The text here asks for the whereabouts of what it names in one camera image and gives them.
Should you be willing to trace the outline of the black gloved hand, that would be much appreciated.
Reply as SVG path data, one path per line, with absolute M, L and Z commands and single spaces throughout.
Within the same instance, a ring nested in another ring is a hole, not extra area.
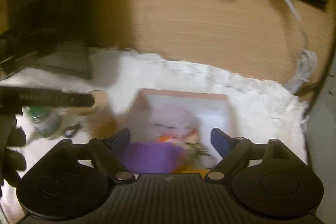
M 24 147 L 26 134 L 17 127 L 15 115 L 1 116 L 1 186 L 6 181 L 16 187 L 20 176 L 18 171 L 24 171 L 27 163 L 24 156 L 14 148 Z

